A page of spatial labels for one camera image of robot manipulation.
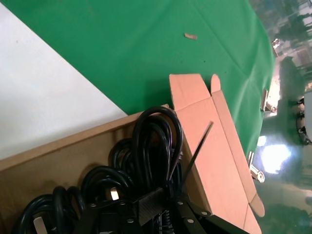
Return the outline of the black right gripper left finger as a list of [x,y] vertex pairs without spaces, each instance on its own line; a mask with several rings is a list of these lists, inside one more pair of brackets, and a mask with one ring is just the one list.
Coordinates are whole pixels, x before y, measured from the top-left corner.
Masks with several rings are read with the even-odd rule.
[[136,199],[92,203],[84,211],[84,233],[142,234],[142,226],[161,213],[165,205],[162,188]]

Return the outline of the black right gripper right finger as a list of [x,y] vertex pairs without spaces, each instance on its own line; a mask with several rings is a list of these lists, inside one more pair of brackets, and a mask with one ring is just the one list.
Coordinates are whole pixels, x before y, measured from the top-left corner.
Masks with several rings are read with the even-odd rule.
[[170,216],[175,234],[245,234],[246,231],[211,214],[188,200],[171,203]]

